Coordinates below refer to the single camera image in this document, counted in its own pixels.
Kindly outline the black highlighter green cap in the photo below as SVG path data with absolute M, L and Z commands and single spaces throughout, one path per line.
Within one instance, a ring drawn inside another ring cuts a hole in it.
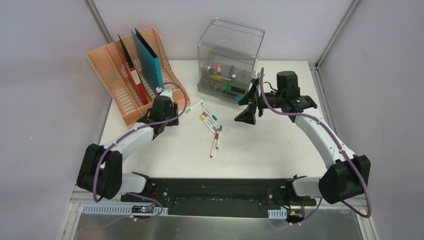
M 233 91 L 233 92 L 240 93 L 240 94 L 246 93 L 245 89 L 241 89 L 241 88 L 231 86 L 231 85 L 225 85 L 224 89 L 227 90 L 227 91 Z

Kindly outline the dark blue small bottle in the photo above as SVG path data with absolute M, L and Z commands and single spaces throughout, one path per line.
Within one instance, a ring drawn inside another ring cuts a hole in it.
M 234 65 L 231 65 L 230 66 L 230 68 L 229 68 L 229 71 L 228 71 L 228 78 L 229 79 L 233 79 L 234 78 L 234 70 L 235 70 L 235 66 Z

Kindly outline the teal folder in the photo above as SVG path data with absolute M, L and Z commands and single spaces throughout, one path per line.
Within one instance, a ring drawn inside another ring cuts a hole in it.
M 150 89 L 157 95 L 157 88 L 163 84 L 160 59 L 136 28 L 131 31 L 131 34 L 140 61 L 143 78 Z

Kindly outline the red folder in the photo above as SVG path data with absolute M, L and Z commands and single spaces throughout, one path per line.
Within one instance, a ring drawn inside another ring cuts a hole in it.
M 149 100 L 146 95 L 145 88 L 141 82 L 140 76 L 137 72 L 136 67 L 134 66 L 134 63 L 131 59 L 131 56 L 121 38 L 120 35 L 118 35 L 119 39 L 119 46 L 121 47 L 121 54 L 120 58 L 122 61 L 122 64 L 124 66 L 125 72 L 127 74 L 127 77 L 130 81 L 130 84 L 132 88 L 134 89 L 135 93 L 137 94 L 138 99 L 142 103 L 142 105 L 146 105 L 149 103 Z

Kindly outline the red orange small bottle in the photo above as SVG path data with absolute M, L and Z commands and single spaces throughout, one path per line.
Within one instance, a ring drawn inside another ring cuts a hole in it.
M 212 68 L 214 70 L 216 70 L 217 68 L 220 68 L 222 65 L 223 65 L 222 63 L 218 63 L 218 64 L 214 65 Z

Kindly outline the blue white small bottle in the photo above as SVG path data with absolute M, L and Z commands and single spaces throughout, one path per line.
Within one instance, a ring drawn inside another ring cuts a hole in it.
M 207 70 L 210 74 L 215 74 L 215 69 L 213 67 L 207 66 Z

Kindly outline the smoked clear drawer box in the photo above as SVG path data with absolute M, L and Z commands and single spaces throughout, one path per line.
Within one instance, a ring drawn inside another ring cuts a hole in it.
M 199 39 L 197 45 L 199 81 L 197 90 L 213 97 L 227 100 L 223 95 L 229 92 L 244 96 L 251 85 L 252 71 L 256 69 L 258 55 L 265 31 L 257 26 L 243 24 L 240 22 L 214 18 Z M 222 63 L 221 75 L 211 74 L 207 66 L 213 67 Z M 228 78 L 229 68 L 235 66 L 233 74 L 235 79 Z M 222 81 L 211 79 L 215 75 Z M 246 90 L 245 94 L 225 90 L 225 85 L 234 86 Z

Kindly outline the black highlighter blue cap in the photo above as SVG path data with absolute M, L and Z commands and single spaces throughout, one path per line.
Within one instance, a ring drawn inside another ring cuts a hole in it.
M 238 102 L 239 100 L 243 98 L 243 95 L 238 95 L 238 94 L 234 94 L 234 93 L 226 92 L 226 91 L 224 91 L 222 94 L 226 98 L 230 99 L 231 101 L 236 101 L 236 102 Z

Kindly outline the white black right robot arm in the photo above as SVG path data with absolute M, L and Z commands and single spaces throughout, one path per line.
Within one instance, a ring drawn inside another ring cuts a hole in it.
M 294 177 L 284 190 L 284 200 L 296 205 L 304 197 L 321 197 L 329 204 L 343 202 L 358 195 L 367 195 L 371 162 L 347 147 L 329 127 L 316 102 L 301 95 L 298 76 L 294 71 L 276 75 L 277 88 L 264 91 L 262 72 L 252 75 L 251 87 L 238 102 L 246 109 L 235 117 L 236 122 L 256 124 L 265 109 L 287 116 L 312 142 L 321 156 L 326 172 L 319 177 Z

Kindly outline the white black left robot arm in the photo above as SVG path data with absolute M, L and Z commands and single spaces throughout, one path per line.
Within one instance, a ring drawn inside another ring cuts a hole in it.
M 84 153 L 76 185 L 91 192 L 95 202 L 111 200 L 118 194 L 133 193 L 140 202 L 152 198 L 153 189 L 140 173 L 124 173 L 123 163 L 135 151 L 153 141 L 166 126 L 177 126 L 178 103 L 169 96 L 158 96 L 133 128 L 105 145 L 90 144 Z

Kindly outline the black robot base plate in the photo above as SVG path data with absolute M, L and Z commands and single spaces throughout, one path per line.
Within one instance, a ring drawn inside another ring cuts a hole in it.
M 266 218 L 268 211 L 314 207 L 295 196 L 288 178 L 148 178 L 140 195 L 157 200 L 174 216 Z

